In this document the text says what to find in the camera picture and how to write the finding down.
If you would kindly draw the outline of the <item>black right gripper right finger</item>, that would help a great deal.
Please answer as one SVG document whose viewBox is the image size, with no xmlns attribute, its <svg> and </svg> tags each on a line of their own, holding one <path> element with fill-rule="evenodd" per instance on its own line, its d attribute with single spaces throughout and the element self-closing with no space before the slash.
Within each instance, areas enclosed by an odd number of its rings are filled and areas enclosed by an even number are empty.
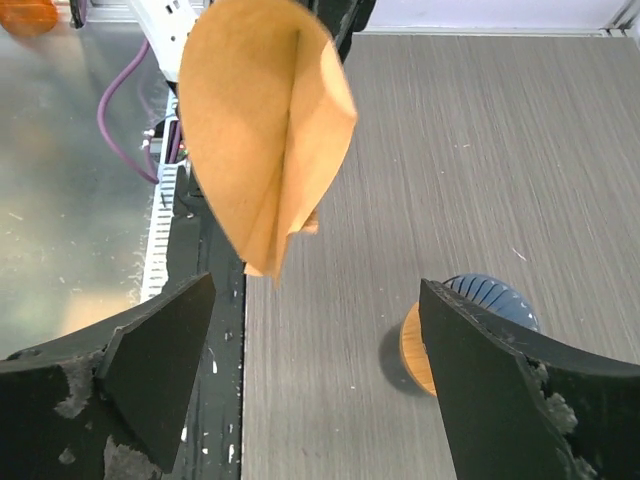
<svg viewBox="0 0 640 480">
<path fill-rule="evenodd" d="M 424 280 L 419 315 L 460 479 L 636 479 L 639 367 Z"/>
</svg>

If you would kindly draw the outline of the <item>wooden ring dripper holder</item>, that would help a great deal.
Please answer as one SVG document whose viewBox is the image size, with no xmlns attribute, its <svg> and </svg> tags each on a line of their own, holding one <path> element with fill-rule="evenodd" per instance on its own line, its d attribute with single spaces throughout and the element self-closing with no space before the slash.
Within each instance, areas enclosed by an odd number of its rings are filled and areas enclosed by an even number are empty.
<svg viewBox="0 0 640 480">
<path fill-rule="evenodd" d="M 436 397 L 435 382 L 422 340 L 418 302 L 410 308 L 401 325 L 399 345 L 401 360 L 409 376 L 421 390 Z"/>
</svg>

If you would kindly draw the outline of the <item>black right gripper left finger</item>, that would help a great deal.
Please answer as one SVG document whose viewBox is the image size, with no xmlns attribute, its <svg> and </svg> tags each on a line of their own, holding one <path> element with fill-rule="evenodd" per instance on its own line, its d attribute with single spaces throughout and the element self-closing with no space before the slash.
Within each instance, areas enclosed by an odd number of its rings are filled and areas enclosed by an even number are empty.
<svg viewBox="0 0 640 480">
<path fill-rule="evenodd" d="M 209 274 L 1 362 L 5 479 L 159 479 L 174 467 L 215 287 Z"/>
</svg>

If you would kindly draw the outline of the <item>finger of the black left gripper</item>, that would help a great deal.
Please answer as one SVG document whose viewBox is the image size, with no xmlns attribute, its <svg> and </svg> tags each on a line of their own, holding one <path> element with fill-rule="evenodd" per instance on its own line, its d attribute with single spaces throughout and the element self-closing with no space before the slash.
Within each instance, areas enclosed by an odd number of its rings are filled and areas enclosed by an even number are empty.
<svg viewBox="0 0 640 480">
<path fill-rule="evenodd" d="M 352 36 L 363 31 L 375 6 L 375 0 L 304 0 L 333 37 L 341 62 L 349 54 Z"/>
</svg>

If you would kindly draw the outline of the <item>brown paper coffee filter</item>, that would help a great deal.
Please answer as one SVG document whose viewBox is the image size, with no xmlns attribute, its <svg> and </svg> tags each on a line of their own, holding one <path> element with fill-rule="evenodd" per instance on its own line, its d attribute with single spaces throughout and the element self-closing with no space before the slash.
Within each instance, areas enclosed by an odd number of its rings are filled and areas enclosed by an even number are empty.
<svg viewBox="0 0 640 480">
<path fill-rule="evenodd" d="M 329 31 L 295 1 L 218 1 L 187 38 L 178 99 L 212 212 L 247 273 L 278 278 L 357 120 Z"/>
</svg>

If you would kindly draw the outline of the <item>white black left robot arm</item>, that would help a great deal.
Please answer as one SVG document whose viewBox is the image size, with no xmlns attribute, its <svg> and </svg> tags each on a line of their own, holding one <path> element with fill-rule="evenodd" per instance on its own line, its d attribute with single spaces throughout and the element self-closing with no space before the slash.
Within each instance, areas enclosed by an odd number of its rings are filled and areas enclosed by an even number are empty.
<svg viewBox="0 0 640 480">
<path fill-rule="evenodd" d="M 352 36 L 365 29 L 376 2 L 317 0 L 300 4 L 327 28 L 340 59 L 345 60 Z M 85 26 L 94 8 L 98 10 L 94 16 L 101 21 L 119 21 L 128 14 L 144 33 L 166 82 L 174 87 L 187 36 L 198 14 L 210 5 L 209 1 L 71 1 L 69 9 L 71 25 L 76 29 Z"/>
</svg>

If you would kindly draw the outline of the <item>blue ribbed glass dripper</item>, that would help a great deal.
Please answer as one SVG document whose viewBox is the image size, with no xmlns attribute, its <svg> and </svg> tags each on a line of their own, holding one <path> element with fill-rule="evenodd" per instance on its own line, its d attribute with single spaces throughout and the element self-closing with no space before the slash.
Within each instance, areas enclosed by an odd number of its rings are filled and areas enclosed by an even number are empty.
<svg viewBox="0 0 640 480">
<path fill-rule="evenodd" d="M 493 314 L 532 331 L 541 332 L 540 322 L 529 301 L 499 279 L 467 273 L 445 280 L 444 285 Z"/>
</svg>

